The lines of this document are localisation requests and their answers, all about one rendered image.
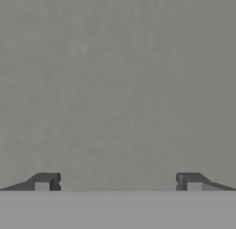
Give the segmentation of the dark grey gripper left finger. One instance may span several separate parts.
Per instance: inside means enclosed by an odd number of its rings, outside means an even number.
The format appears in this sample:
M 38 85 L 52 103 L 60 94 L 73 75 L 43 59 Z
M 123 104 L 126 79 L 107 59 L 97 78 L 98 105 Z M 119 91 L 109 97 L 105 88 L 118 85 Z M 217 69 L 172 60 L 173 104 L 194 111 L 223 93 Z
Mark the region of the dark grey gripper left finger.
M 60 173 L 37 173 L 27 181 L 0 188 L 0 191 L 60 191 Z

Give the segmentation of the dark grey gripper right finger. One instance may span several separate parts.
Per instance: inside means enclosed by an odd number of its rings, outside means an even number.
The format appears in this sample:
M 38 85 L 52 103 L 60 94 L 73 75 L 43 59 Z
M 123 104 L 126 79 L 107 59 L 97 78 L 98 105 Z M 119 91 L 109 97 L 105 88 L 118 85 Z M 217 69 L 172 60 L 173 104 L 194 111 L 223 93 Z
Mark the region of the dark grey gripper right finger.
M 236 191 L 236 188 L 212 182 L 200 173 L 177 173 L 178 191 Z

